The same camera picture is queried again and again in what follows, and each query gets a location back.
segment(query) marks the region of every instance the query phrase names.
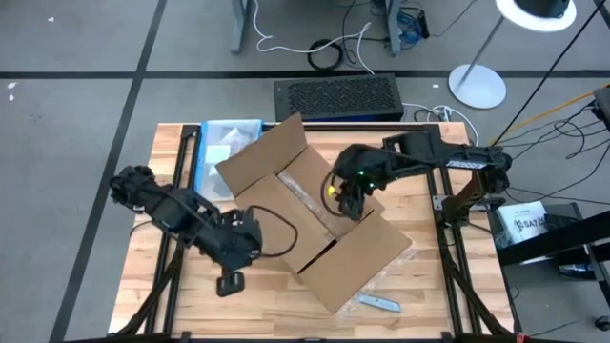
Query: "wooden table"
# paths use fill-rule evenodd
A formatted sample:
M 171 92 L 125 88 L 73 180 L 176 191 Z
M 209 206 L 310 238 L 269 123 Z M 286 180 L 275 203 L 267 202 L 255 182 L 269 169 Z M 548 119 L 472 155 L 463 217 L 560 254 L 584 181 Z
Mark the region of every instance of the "wooden table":
M 463 124 L 441 123 L 440 127 L 446 142 L 468 142 Z M 182 124 L 158 126 L 149 166 L 159 183 L 172 182 L 181 128 Z M 393 134 L 396 132 L 308 131 L 307 138 L 329 163 L 333 163 L 350 142 L 378 146 L 383 137 Z M 454 192 L 459 192 L 470 180 L 471 173 L 450 171 L 450 176 Z M 437 184 L 442 185 L 438 173 L 436 177 Z M 380 278 L 374 291 L 376 295 L 398 301 L 402 313 L 358 305 L 347 313 L 331 315 L 310 291 L 295 281 L 281 259 L 255 261 L 252 267 L 243 270 L 246 290 L 220 298 L 214 290 L 220 268 L 208 257 L 199 255 L 196 249 L 191 249 L 183 265 L 173 335 L 190 331 L 193 337 L 439 338 L 440 332 L 451 332 L 427 185 L 426 177 L 422 175 L 398 180 L 385 192 L 375 193 L 386 208 L 383 217 L 414 241 L 414 257 Z M 225 211 L 233 205 L 223 203 L 220 207 Z M 148 218 L 138 215 L 135 224 L 144 220 Z M 471 222 L 489 227 L 483 212 L 473 212 Z M 462 232 L 474 289 L 502 325 L 512 330 L 513 316 L 492 237 L 472 227 L 463 228 Z M 447 235 L 452 242 L 449 230 Z M 124 326 L 148 295 L 160 237 L 161 231 L 152 225 L 143 226 L 133 234 L 110 332 Z M 456 288 L 464 331 L 470 332 L 465 300 L 459 287 Z M 160 302 L 157 328 L 162 323 L 165 301 Z

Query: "white cable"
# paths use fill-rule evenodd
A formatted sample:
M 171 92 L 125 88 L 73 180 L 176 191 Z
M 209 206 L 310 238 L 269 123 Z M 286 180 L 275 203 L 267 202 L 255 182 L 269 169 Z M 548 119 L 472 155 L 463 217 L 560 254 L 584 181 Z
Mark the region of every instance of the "white cable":
M 269 52 L 269 51 L 274 51 L 274 50 L 286 50 L 286 51 L 290 51 L 290 52 L 295 52 L 295 53 L 313 53 L 313 52 L 318 52 L 321 50 L 324 50 L 326 48 L 328 48 L 331 44 L 336 43 L 340 40 L 343 40 L 345 38 L 353 38 L 353 37 L 358 37 L 358 45 L 360 43 L 360 40 L 362 39 L 362 35 L 364 34 L 364 32 L 369 29 L 369 27 L 371 26 L 371 23 L 367 23 L 364 28 L 362 29 L 361 32 L 359 33 L 354 33 L 354 34 L 348 34 L 346 36 L 340 36 L 330 42 L 328 42 L 327 44 L 316 48 L 314 50 L 294 50 L 294 49 L 290 49 L 290 48 L 286 48 L 286 47 L 271 47 L 271 48 L 267 48 L 267 49 L 262 49 L 260 48 L 260 44 L 268 39 L 272 39 L 274 38 L 272 35 L 266 35 L 263 32 L 260 31 L 260 29 L 258 28 L 258 0 L 254 0 L 254 19 L 253 19 L 253 25 L 254 25 L 254 30 L 256 31 L 256 33 L 258 33 L 258 35 L 261 37 L 260 40 L 258 41 L 258 43 L 256 43 L 256 49 L 260 52 Z
M 451 116 L 453 114 L 457 114 L 459 115 L 465 122 L 466 124 L 468 124 L 468 126 L 470 126 L 470 129 L 473 131 L 473 133 L 475 134 L 475 146 L 478 146 L 478 142 L 479 142 L 479 137 L 478 137 L 478 132 L 477 129 L 475 129 L 475 126 L 473 125 L 473 123 L 470 121 L 470 119 L 468 119 L 464 114 L 462 114 L 460 111 L 456 110 L 456 109 L 452 109 L 449 106 L 446 105 L 438 105 L 438 106 L 434 106 L 431 109 L 423 106 L 423 105 L 419 105 L 419 104 L 410 104 L 410 103 L 402 103 L 402 106 L 406 106 L 406 107 L 415 107 L 415 108 L 419 108 L 419 109 L 423 109 L 423 110 L 427 110 L 429 111 L 428 114 L 426 115 L 426 121 L 429 122 L 430 121 L 430 115 L 431 114 L 435 114 L 437 115 L 441 121 L 444 122 L 449 122 L 451 121 Z M 404 121 L 406 119 L 406 113 L 402 116 L 402 118 L 400 119 L 401 121 Z

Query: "open cardboard box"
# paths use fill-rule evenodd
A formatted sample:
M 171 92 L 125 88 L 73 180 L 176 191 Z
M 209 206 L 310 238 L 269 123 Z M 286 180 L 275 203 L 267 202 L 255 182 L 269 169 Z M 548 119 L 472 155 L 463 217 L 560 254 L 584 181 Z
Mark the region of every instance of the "open cardboard box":
M 409 238 L 381 218 L 383 206 L 372 196 L 360 222 L 323 208 L 320 188 L 331 166 L 308 145 L 299 114 L 216 167 L 237 206 L 265 207 L 296 226 L 295 247 L 282 258 L 331 313 L 411 246 Z M 338 212 L 334 199 L 327 203 Z M 255 210 L 254 215 L 263 234 L 263 252 L 290 246 L 292 228 L 272 214 Z

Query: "white lamp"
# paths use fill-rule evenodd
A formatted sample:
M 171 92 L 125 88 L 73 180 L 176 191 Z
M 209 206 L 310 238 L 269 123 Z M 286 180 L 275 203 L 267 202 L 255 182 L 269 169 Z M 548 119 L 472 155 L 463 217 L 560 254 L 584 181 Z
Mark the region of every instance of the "white lamp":
M 522 28 L 539 32 L 564 30 L 570 27 L 576 19 L 574 0 L 570 0 L 567 10 L 561 18 L 536 17 L 522 10 L 515 0 L 496 0 L 496 5 L 502 16 L 487 36 L 473 62 L 455 68 L 449 75 L 449 89 L 454 97 L 475 109 L 492 109 L 506 97 L 506 85 L 498 73 L 477 64 L 498 32 L 504 18 Z

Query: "cardboard box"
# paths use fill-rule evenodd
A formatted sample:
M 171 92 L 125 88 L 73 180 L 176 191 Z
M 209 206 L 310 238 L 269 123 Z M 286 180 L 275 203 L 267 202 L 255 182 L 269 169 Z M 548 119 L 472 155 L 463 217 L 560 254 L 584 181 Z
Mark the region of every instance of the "cardboard box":
M 237 206 L 265 207 L 296 226 L 296 245 L 282 258 L 331 313 L 411 246 L 380 217 L 383 206 L 374 197 L 367 198 L 360 222 L 324 210 L 320 187 L 331 166 L 307 144 L 298 114 L 216 168 Z M 327 203 L 338 212 L 335 200 Z M 292 243 L 294 231 L 280 219 L 257 210 L 254 216 L 264 252 L 280 252 Z

